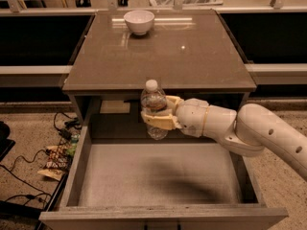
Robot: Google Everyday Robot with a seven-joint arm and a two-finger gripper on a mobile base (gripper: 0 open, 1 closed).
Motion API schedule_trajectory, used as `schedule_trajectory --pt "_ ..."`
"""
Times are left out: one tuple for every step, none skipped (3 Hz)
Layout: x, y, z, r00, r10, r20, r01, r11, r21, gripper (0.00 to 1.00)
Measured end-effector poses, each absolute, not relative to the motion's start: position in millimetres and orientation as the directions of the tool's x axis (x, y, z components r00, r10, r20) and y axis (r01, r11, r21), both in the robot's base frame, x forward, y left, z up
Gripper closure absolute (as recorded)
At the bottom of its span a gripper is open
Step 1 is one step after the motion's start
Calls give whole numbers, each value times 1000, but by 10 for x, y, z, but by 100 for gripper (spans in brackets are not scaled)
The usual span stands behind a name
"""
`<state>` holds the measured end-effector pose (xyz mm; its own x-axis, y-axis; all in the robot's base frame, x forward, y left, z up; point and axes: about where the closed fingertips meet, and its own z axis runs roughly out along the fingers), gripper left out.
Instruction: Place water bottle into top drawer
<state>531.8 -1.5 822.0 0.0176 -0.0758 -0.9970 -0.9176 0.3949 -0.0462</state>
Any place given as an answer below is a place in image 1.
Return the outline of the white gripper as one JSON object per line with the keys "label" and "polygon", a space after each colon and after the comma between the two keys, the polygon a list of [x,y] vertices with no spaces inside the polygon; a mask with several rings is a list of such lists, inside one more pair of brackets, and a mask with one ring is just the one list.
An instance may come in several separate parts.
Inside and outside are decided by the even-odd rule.
{"label": "white gripper", "polygon": [[183,100],[166,96],[168,109],[156,113],[141,112],[143,121],[152,127],[165,130],[180,129],[184,135],[201,137],[204,117],[209,103],[199,99]]}

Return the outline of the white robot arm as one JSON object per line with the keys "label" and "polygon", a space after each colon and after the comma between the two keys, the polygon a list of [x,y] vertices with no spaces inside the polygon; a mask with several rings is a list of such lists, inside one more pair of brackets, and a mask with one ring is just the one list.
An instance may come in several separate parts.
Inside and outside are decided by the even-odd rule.
{"label": "white robot arm", "polygon": [[208,137],[246,157],[268,149],[307,180],[307,137],[259,104],[247,103],[235,111],[176,96],[143,97],[141,104],[142,119],[152,127]]}

